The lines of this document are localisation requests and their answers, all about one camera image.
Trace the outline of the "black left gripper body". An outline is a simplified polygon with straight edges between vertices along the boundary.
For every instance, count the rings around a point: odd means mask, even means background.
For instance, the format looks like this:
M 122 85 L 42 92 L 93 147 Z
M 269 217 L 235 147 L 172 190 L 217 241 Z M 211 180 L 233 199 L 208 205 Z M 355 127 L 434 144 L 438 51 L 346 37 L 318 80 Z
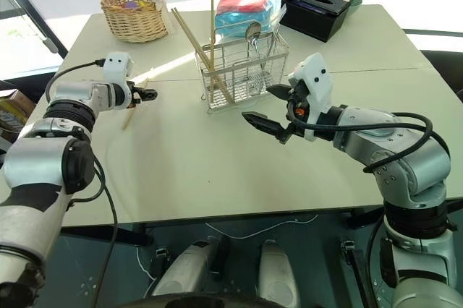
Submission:
M 131 92 L 130 106 L 136 106 L 137 104 L 140 104 L 142 102 L 141 96 L 140 96 L 140 88 L 135 84 L 131 84 L 129 88 Z

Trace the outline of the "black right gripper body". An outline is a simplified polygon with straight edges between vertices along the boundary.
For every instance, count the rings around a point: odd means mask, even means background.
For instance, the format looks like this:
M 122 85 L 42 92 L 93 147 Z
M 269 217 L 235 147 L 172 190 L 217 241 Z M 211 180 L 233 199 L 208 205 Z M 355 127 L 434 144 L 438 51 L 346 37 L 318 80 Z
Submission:
M 286 106 L 289 106 L 290 103 L 293 103 L 293 116 L 290 114 L 289 109 L 287 109 L 286 119 L 290 121 L 289 126 L 293 131 L 293 134 L 304 134 L 305 129 L 299 127 L 298 125 L 292 122 L 293 118 L 297 118 L 300 121 L 307 121 L 307 86 L 303 80 L 297 81 L 292 89 L 289 91 L 289 100 Z

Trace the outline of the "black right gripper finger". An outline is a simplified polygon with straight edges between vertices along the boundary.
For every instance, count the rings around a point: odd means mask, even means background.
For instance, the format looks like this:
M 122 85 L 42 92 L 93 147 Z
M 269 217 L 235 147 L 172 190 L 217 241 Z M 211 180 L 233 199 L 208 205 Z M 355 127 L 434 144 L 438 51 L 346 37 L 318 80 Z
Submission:
M 281 100 L 289 100 L 290 86 L 284 84 L 275 84 L 267 88 L 267 91 Z
M 264 114 L 260 114 L 254 111 L 246 111 L 242 112 L 242 117 L 255 129 L 269 134 L 270 136 L 277 139 L 281 144 L 285 144 L 292 136 L 292 133 L 287 128 L 283 128 L 280 123 L 274 120 L 270 120 Z

